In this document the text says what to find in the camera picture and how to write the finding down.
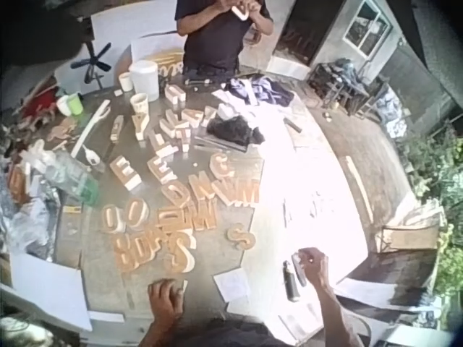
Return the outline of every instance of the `plastic bag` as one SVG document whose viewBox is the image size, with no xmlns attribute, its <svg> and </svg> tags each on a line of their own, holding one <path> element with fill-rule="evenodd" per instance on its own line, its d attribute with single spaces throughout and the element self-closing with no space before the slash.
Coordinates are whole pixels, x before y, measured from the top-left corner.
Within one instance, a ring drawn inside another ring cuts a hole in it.
<svg viewBox="0 0 463 347">
<path fill-rule="evenodd" d="M 7 234 L 7 247 L 10 252 L 26 252 L 26 247 L 37 242 L 45 245 L 48 242 L 48 222 L 50 213 L 45 203 L 32 199 L 24 204 L 12 219 Z"/>
</svg>

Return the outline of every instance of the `black t-shirt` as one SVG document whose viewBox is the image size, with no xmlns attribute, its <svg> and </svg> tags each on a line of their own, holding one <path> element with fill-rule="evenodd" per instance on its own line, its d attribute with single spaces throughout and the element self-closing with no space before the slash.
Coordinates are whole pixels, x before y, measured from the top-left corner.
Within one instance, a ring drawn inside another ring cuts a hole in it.
<svg viewBox="0 0 463 347">
<path fill-rule="evenodd" d="M 216 0 L 177 0 L 175 20 L 197 14 Z M 270 18 L 265 0 L 260 13 Z M 220 14 L 204 27 L 188 35 L 185 43 L 184 65 L 231 70 L 237 67 L 238 55 L 243 49 L 243 38 L 252 20 L 241 21 L 232 11 Z"/>
</svg>

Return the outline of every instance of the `workbench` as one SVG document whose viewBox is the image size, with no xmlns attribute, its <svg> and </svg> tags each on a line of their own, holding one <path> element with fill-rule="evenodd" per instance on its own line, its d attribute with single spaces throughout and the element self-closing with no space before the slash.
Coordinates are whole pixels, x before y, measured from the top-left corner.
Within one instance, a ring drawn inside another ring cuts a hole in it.
<svg viewBox="0 0 463 347">
<path fill-rule="evenodd" d="M 217 108 L 220 101 L 211 95 L 215 89 L 217 87 L 185 89 L 186 107 Z M 80 214 L 62 213 L 56 234 L 55 262 L 82 269 L 88 310 L 124 315 L 124 322 L 92 320 L 92 332 L 80 331 L 82 341 L 110 346 L 137 345 L 153 321 L 148 284 L 162 278 L 176 279 L 177 287 L 182 286 L 183 280 L 188 281 L 184 325 L 200 325 L 211 318 L 225 317 L 228 312 L 264 322 L 277 338 L 287 343 L 295 344 L 300 338 L 319 331 L 323 326 L 320 307 L 310 286 L 300 288 L 300 303 L 287 301 L 283 261 L 300 247 L 320 247 L 330 257 L 331 282 L 337 283 L 366 258 L 367 249 L 342 169 L 300 97 L 296 95 L 292 107 L 285 112 L 302 127 L 302 134 L 286 127 L 281 115 L 268 114 L 268 119 L 260 123 L 266 137 L 261 146 L 250 146 L 246 153 L 223 150 L 235 167 L 237 177 L 260 181 L 260 203 L 255 208 L 226 207 L 218 201 L 217 228 L 194 234 L 197 248 L 191 249 L 191 253 L 195 268 L 190 273 L 173 275 L 164 266 L 166 247 L 153 261 L 131 273 L 121 273 L 116 267 L 109 235 L 101 232 L 101 208 L 107 204 L 124 209 L 131 197 L 142 197 L 151 213 L 170 205 L 161 193 L 161 184 L 147 166 L 147 161 L 154 156 L 149 141 L 135 138 L 133 110 L 129 104 L 132 95 L 125 93 L 116 97 L 113 88 L 85 95 L 82 127 L 103 100 L 111 100 L 111 113 L 96 124 L 85 141 L 85 146 L 96 151 L 106 164 L 103 172 L 93 171 L 99 183 L 100 199 L 95 207 L 84 206 Z M 158 121 L 168 108 L 172 108 L 172 104 L 163 96 L 150 103 L 147 132 L 152 129 L 160 132 Z M 174 111 L 180 114 L 181 109 Z M 110 133 L 119 114 L 124 116 L 124 128 L 119 142 L 113 144 Z M 199 171 L 206 171 L 213 179 L 209 160 L 217 149 L 195 147 L 195 136 L 204 132 L 202 127 L 193 129 L 190 151 L 180 151 L 169 158 L 169 167 L 185 185 L 188 185 L 188 175 Z M 56 144 L 48 143 L 46 149 Z M 143 181 L 131 192 L 108 165 L 120 155 L 131 163 Z M 83 150 L 77 159 L 86 163 Z M 63 205 L 79 204 L 67 198 Z M 254 248 L 243 252 L 226 238 L 226 230 L 235 223 L 243 224 L 245 230 L 255 235 Z M 240 266 L 247 273 L 251 294 L 227 306 L 213 276 Z M 302 318 L 303 322 L 299 322 L 305 336 L 293 333 L 297 326 L 292 329 L 288 326 L 294 318 L 296 321 Z"/>
</svg>

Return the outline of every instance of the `concrete floor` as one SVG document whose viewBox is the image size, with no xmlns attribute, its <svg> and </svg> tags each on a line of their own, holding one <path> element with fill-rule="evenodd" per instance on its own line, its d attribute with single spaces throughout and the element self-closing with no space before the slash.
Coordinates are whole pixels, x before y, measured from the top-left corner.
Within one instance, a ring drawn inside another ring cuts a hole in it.
<svg viewBox="0 0 463 347">
<path fill-rule="evenodd" d="M 306 106 L 320 125 L 344 170 L 369 249 L 374 250 L 374 235 L 394 216 L 399 203 L 411 191 L 399 157 L 380 124 L 369 119 L 349 117 L 341 109 L 323 109 L 313 90 L 307 87 L 305 93 Z M 330 113 L 332 122 L 327 122 L 323 117 L 325 112 Z M 352 158 L 362 179 L 373 212 L 373 222 L 370 221 L 359 184 L 347 167 L 346 156 Z"/>
</svg>

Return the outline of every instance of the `window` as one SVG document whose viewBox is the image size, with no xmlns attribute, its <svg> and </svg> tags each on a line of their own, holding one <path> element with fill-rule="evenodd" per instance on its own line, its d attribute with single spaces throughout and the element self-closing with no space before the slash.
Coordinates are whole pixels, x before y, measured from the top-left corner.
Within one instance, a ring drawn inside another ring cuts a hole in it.
<svg viewBox="0 0 463 347">
<path fill-rule="evenodd" d="M 371 55 L 389 30 L 389 23 L 379 8 L 366 0 L 344 37 L 366 56 Z"/>
</svg>

